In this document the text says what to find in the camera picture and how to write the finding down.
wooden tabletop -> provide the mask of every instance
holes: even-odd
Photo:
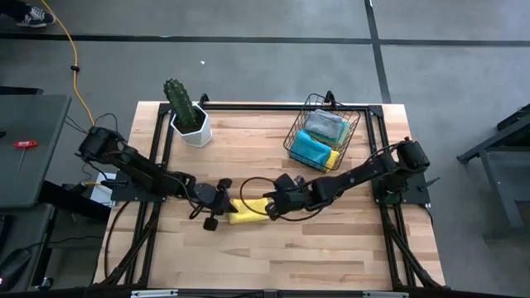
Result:
[[[157,119],[158,102],[140,102],[132,124],[129,145],[149,156]],[[388,139],[399,142],[410,136],[401,104],[383,105]],[[323,174],[287,157],[283,140],[297,112],[208,111],[213,140],[204,148],[185,145],[174,137],[168,170],[195,175],[199,183],[216,185],[221,178],[234,183],[230,195],[239,197],[239,186],[252,176],[276,179],[283,173],[306,180]],[[167,127],[167,120],[162,131]],[[164,146],[165,133],[158,151]],[[369,156],[366,123],[361,118],[337,175],[359,166]],[[267,182],[245,185],[245,199],[261,198],[272,190]],[[108,247],[109,271],[129,249],[138,203],[122,213]],[[424,209],[403,205],[408,242],[417,259],[443,284],[440,260],[431,221]],[[118,208],[111,213],[112,222]],[[283,290],[390,290],[390,276],[378,206],[370,183],[344,195],[313,219],[291,223],[242,223],[229,225],[219,217],[215,232],[202,228],[203,217],[189,220],[190,206],[170,198],[163,204],[154,248],[149,287],[283,289]],[[306,212],[288,216],[298,218]],[[137,262],[137,275],[143,251]],[[400,277],[405,281],[401,254]],[[103,280],[103,250],[94,282]]]

potted cactus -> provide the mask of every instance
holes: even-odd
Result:
[[[212,128],[208,114],[193,104],[184,85],[176,79],[164,83],[164,94],[176,114],[171,126],[184,142],[195,147],[203,147],[212,139]]]

cactus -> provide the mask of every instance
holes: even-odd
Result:
[[[164,94],[175,109],[177,122],[182,128],[194,128],[200,125],[195,118],[196,111],[184,85],[176,79],[164,83]]]

black wire basket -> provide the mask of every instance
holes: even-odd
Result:
[[[306,125],[306,120],[309,115],[309,112],[315,111],[317,109],[321,109],[328,113],[333,113],[334,115],[340,116],[342,117],[343,123],[346,122],[349,124],[345,139],[339,145],[323,142],[324,144],[329,146],[331,150],[337,151],[339,153],[333,165],[320,164],[298,153],[295,153],[292,150],[296,135],[299,131],[304,130],[304,126]],[[289,157],[294,159],[295,161],[299,161],[304,165],[309,166],[318,171],[335,171],[339,168],[340,163],[342,162],[342,159],[345,156],[349,142],[351,141],[351,137],[354,135],[355,128],[357,128],[357,124],[359,123],[360,118],[361,114],[358,111],[354,111],[352,108],[348,108],[348,106],[337,103],[335,101],[335,96],[333,95],[333,93],[331,93],[331,91],[328,91],[325,97],[319,94],[310,94],[307,97],[303,107],[301,108],[300,113],[298,113],[294,124],[292,124],[291,130],[287,134],[285,141],[283,141],[283,146],[289,152]]]

sneaker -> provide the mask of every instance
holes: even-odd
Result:
[[[53,23],[55,23],[55,17],[51,13],[45,12],[37,7],[32,7],[24,16],[24,20],[17,23],[17,26],[40,28]]]

